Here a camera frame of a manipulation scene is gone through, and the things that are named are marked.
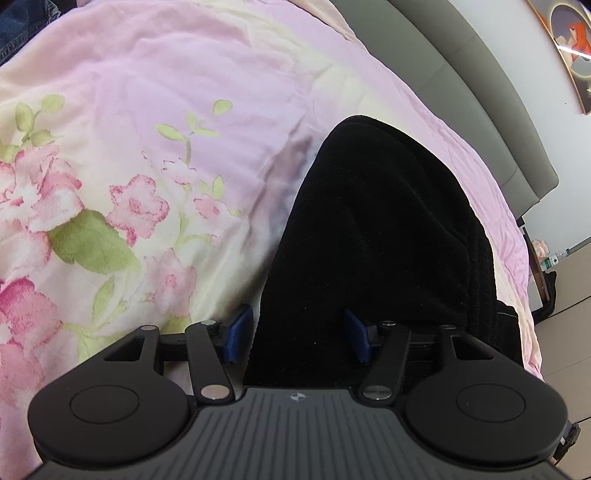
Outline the black corduroy pants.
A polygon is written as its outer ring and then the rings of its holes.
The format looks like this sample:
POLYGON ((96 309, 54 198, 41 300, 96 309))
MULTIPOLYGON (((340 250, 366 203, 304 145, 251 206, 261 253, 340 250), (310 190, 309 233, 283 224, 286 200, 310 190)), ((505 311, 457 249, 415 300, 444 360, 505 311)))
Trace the black corduroy pants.
POLYGON ((402 131, 339 123, 301 184, 263 288, 245 384, 346 388, 366 374, 355 322, 464 331, 520 362, 492 247, 454 174, 402 131))

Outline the right bedside table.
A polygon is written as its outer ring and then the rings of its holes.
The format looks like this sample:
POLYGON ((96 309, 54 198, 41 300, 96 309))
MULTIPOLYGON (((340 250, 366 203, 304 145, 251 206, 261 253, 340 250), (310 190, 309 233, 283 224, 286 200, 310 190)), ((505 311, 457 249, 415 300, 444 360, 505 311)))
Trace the right bedside table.
POLYGON ((527 250, 529 256, 529 266, 531 273, 533 274, 533 279, 535 281, 535 285, 541 299, 541 302, 547 298, 546 294, 546 285, 544 280, 544 271, 541 269, 540 261, 536 254, 533 242, 529 236, 529 233, 526 230, 525 223, 521 222, 520 229, 522 231, 527 250))

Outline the black garment on door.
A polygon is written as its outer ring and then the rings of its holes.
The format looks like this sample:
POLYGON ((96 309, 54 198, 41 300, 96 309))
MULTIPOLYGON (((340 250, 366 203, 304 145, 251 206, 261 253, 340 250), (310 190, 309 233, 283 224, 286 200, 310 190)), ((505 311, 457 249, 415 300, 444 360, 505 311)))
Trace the black garment on door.
POLYGON ((537 325, 548 319, 555 311, 557 298, 557 273, 555 271, 544 272, 547 298, 542 301, 542 306, 532 312, 534 324, 537 325))

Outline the clear water bottle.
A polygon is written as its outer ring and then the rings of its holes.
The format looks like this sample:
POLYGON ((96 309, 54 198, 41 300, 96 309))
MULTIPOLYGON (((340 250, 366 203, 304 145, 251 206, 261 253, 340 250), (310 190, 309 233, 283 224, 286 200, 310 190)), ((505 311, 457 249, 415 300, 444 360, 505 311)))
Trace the clear water bottle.
POLYGON ((556 265, 558 265, 562 260, 569 256, 570 251, 568 249, 558 252, 558 253, 551 253, 550 255, 546 256, 543 260, 540 261, 540 266, 543 271, 547 271, 556 265))

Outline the pink floral duvet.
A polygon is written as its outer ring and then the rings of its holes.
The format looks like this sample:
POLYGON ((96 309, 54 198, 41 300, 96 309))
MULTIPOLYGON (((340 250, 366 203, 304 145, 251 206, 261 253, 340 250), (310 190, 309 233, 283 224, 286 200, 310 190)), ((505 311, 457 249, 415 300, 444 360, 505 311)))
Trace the pink floral duvet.
POLYGON ((1 475, 39 464, 34 394, 142 321, 256 299, 315 154, 367 115, 457 177, 542 357, 527 253, 491 171, 327 1, 93 1, 1 68, 1 475))

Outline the grey padded headboard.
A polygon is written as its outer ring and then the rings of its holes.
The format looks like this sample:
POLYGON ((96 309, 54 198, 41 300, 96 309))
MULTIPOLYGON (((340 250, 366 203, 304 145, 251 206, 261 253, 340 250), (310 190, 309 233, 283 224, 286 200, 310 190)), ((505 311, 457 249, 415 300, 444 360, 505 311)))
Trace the grey padded headboard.
POLYGON ((335 8, 370 54, 479 154, 514 216, 558 185, 512 82, 451 2, 338 1, 335 8))

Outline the blue jeans leg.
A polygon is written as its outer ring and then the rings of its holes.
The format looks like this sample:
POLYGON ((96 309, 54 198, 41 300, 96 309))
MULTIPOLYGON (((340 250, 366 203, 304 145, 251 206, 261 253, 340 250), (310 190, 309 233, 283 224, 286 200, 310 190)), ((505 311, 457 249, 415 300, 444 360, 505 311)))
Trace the blue jeans leg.
POLYGON ((0 65, 13 58, 34 36, 61 16, 50 0, 1 2, 0 65))

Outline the framed wall painting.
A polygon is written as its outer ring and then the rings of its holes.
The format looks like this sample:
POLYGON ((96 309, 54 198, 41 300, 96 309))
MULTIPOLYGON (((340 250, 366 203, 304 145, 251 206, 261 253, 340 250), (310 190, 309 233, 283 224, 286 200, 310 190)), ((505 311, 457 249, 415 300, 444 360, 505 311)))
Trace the framed wall painting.
POLYGON ((576 0, 528 0, 568 71, 583 112, 590 113, 590 6, 576 0))

